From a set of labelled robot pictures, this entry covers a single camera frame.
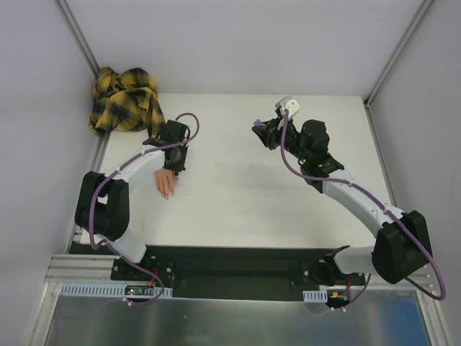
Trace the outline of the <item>purple nail polish bottle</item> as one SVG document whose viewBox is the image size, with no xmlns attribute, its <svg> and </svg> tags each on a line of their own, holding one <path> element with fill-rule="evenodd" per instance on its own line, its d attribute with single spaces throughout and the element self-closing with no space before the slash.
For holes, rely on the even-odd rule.
<svg viewBox="0 0 461 346">
<path fill-rule="evenodd" d="M 264 127 L 265 125 L 266 123 L 262 122 L 260 119 L 256 119 L 254 121 L 254 127 L 261 128 L 261 127 Z"/>
</svg>

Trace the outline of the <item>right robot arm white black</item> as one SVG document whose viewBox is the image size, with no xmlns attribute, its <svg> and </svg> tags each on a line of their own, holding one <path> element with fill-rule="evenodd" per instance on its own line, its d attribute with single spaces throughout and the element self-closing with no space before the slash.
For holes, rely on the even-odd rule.
<svg viewBox="0 0 461 346">
<path fill-rule="evenodd" d="M 341 284 L 352 273 L 372 273 L 396 284 L 428 264 L 432 255 L 425 218 L 417 211 L 404 212 L 371 198 L 353 176 L 328 152 L 330 138 L 325 123 L 307 120 L 301 130 L 282 118 L 256 120 L 252 131 L 263 145 L 283 146 L 300 166 L 300 176 L 358 218 L 375 238 L 371 247 L 339 247 L 310 271 L 326 285 Z"/>
</svg>

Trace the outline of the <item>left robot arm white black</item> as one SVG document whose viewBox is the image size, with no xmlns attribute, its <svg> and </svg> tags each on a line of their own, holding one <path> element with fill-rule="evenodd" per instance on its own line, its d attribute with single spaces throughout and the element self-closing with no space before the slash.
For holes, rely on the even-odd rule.
<svg viewBox="0 0 461 346">
<path fill-rule="evenodd" d="M 161 134 L 145 140 L 129 159 L 107 172 L 90 171 L 82 180 L 75 224 L 91 234 L 93 247 L 100 247 L 94 242 L 97 235 L 128 259 L 127 271 L 136 280 L 147 279 L 153 265 L 145 258 L 145 243 L 129 227 L 130 193 L 160 169 L 184 171 L 189 140 L 188 126 L 170 120 Z"/>
</svg>

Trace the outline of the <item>mannequin hand with long nails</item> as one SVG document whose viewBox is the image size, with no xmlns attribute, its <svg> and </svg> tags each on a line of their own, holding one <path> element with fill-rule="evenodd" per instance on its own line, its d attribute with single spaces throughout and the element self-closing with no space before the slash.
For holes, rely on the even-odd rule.
<svg viewBox="0 0 461 346">
<path fill-rule="evenodd" d="M 169 169 L 160 169 L 154 172 L 156 189 L 161 196 L 168 200 L 170 196 L 174 196 L 177 183 L 176 173 Z"/>
</svg>

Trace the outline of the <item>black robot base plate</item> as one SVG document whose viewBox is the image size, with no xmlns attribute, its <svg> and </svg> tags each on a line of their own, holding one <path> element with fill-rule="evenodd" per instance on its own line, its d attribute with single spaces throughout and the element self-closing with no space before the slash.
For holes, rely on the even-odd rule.
<svg viewBox="0 0 461 346">
<path fill-rule="evenodd" d="M 148 259 L 135 269 L 121 259 L 112 265 L 114 281 L 157 284 L 175 298 L 301 301 L 318 290 L 309 273 L 328 249 L 149 246 Z"/>
</svg>

